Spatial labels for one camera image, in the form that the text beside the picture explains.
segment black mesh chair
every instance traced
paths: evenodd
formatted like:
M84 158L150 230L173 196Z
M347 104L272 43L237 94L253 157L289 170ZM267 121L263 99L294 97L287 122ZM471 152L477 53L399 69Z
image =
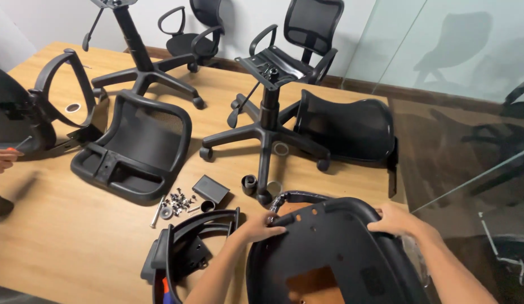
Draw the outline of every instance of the black mesh chair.
M76 74L87 108L87 117L80 124L57 110L48 98L55 73L67 62ZM29 91L0 69L0 149L21 144L18 150L25 155L20 160L35 160L58 156L95 141L106 130L109 103L104 89L91 88L80 59L72 49L66 49L48 62L37 77L35 88ZM56 120L77 130L67 134L66 140L58 140L52 125Z
M273 46L277 24L270 25L258 34L249 47L249 54L254 56L258 43L271 32L268 49L273 52L273 56L289 63L289 69L306 75L299 82L318 85L337 54L337 49L332 48L332 40L344 8L342 0L292 0L286 12L284 35L288 42L305 49L301 60L293 59ZM309 66L313 52L322 56L314 68Z
M130 201L155 200L176 180L191 131L184 109L121 90L110 128L74 157L70 169Z
M297 105L296 133L329 149L332 159L387 168L388 196L395 195L397 138L386 104L377 99L334 103L302 90Z
M219 6L221 4L221 0L190 0L190 2L194 17L196 17L202 24L209 26L209 29L205 30L201 34L183 33L185 28L184 6L175 8L161 16L158 21L158 26L163 33L167 33L172 36L172 38L166 42L166 49L172 56L181 56L192 53L197 60L197 64L203 66L205 60L215 57L219 51L218 46L221 35L225 34L223 20L219 17ZM183 14L179 31L164 31L164 19L179 10L181 10ZM213 33L213 41L206 38L206 36L210 33ZM191 71L196 69L196 65L192 63L190 63L187 67Z

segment wooden table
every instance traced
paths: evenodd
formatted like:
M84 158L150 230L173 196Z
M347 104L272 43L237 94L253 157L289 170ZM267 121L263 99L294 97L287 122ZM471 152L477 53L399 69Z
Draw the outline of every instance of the wooden table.
M83 52L77 45L56 42L9 74L25 88L32 88L42 67L66 48L76 50L82 63L92 67L86 69L90 79L134 66L126 53L96 48ZM229 129L226 117L231 111L231 101L237 93L248 93L255 79L248 74L205 67L198 73L189 73L181 66L169 73L197 88L207 103L207 108L197 110L190 101L178 97L177 92L158 84L152 85L145 95L184 108L193 121L189 158L173 186L174 191L180 187L191 194L191 187L206 174L230 188L235 195L228 208L239 206L247 217L264 211L255 199L243 195L240 186L243 176L258 172L257 140L216 147L213 163L204 162L198 156L202 138ZM123 83L106 89L114 95L132 85ZM290 83L281 89L281 108L299 100L301 89L334 102L373 97ZM262 90L257 90L252 100L260 100L261 94ZM69 66L63 65L57 72L50 100L62 112L71 103L83 103L81 90ZM81 122L85 118L84 110L67 115ZM238 125L248 123L247 115L240 115ZM65 135L73 130L61 123L56 123L55 129L58 138L66 138ZM161 229L169 223L179 223L187 215L182 213L171 221L159 220L157 229L150 229L155 206L141 207L83 182L69 169L74 155L16 163L0 175L0 195L16 204L11 215L0 221L0 286L61 303L151 303L151 287L139 277L141 267ZM373 206L388 201L385 169L332 162L328 174L324 174L307 158L273 155L269 180L282 182L285 190L353 196ZM218 253L223 241L223 236L205 239L213 254ZM247 252L242 254L236 267L227 303L247 303ZM195 272L186 279L186 289L194 285L201 273ZM185 295L186 290L180 292L183 299Z

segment screwdriver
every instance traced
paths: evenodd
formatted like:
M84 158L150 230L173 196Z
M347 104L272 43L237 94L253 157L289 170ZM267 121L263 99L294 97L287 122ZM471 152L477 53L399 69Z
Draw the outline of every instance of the screwdriver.
M17 145L14 148L7 148L7 150L9 150L9 151L17 151L18 148L20 148L26 141L30 140L31 138L33 138L33 136L29 135L29 137L26 138L25 140L23 140L19 145Z

